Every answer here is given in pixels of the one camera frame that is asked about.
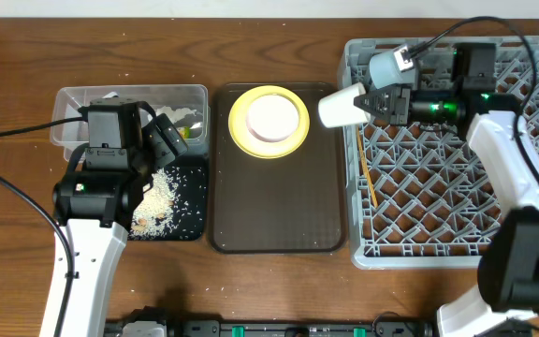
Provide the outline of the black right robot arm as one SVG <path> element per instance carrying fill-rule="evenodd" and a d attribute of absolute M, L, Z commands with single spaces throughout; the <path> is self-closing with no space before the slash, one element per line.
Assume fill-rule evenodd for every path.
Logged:
<path fill-rule="evenodd" d="M 503 224 L 478 265 L 476 285 L 437 312 L 441 336 L 480 336 L 539 315 L 539 154 L 519 100 L 496 93 L 496 46 L 458 43 L 450 90 L 415 90 L 405 79 L 419 47 L 406 44 L 369 61 L 371 88 L 354 104 L 391 125 L 454 125 L 478 156 Z"/>

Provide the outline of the white paper cup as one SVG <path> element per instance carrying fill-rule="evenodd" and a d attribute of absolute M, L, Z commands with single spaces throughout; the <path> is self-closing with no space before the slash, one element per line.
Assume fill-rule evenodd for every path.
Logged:
<path fill-rule="evenodd" d="M 371 119 L 369 113 L 354 104 L 356 97 L 365 94 L 365 87 L 358 82 L 322 98 L 318 113 L 323 126 L 335 128 L 367 123 Z"/>

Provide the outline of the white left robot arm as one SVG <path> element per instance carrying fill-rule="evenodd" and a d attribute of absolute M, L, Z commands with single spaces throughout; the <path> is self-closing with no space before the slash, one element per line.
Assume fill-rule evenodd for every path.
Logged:
<path fill-rule="evenodd" d="M 88 140 L 53 188 L 55 262 L 42 336 L 100 336 L 133 214 L 153 174 L 187 145 L 145 101 L 98 98 L 79 112 Z"/>

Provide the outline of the light blue bowl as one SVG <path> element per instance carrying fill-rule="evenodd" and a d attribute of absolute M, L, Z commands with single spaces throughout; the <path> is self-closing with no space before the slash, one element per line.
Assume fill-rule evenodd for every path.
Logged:
<path fill-rule="evenodd" d="M 395 63 L 393 50 L 374 55 L 369 63 L 369 74 L 373 86 L 382 89 L 392 84 L 415 83 L 415 67 L 406 72 L 400 72 Z"/>

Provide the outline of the wooden chopstick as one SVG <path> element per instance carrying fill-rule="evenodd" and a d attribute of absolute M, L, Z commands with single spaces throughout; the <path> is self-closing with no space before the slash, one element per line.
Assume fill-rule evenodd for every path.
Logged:
<path fill-rule="evenodd" d="M 369 187 L 369 190 L 370 190 L 371 204 L 372 204 L 373 208 L 377 209 L 378 202 L 377 202 L 377 198 L 376 198 L 376 195 L 375 195 L 374 185 L 373 185 L 373 182 L 372 182 L 372 179 L 371 179 L 371 174 L 370 174 L 370 170 L 369 170 L 368 163 L 367 163 L 367 157 L 366 157 L 366 153 L 365 153 L 365 149 L 364 149 L 363 139 L 362 139 L 362 137 L 360 135 L 359 128 L 356 127 L 355 130 L 356 130 L 356 139 L 357 139 L 357 149 L 358 149 L 358 153 L 359 153 L 359 160 L 360 160 L 360 165 L 361 165 L 361 168 L 362 168 L 362 173 L 363 173 L 363 176 L 365 177 L 365 179 L 367 181 L 367 184 L 368 184 L 368 187 Z"/>

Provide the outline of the white tissue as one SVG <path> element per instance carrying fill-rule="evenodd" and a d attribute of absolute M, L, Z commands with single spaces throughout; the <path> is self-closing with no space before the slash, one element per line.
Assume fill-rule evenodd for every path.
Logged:
<path fill-rule="evenodd" d="M 191 116 L 196 115 L 195 110 L 191 110 L 189 108 L 173 109 L 170 106 L 161 107 L 157 109 L 155 112 L 157 116 L 166 115 L 173 124 L 176 124 L 186 118 L 190 118 Z"/>

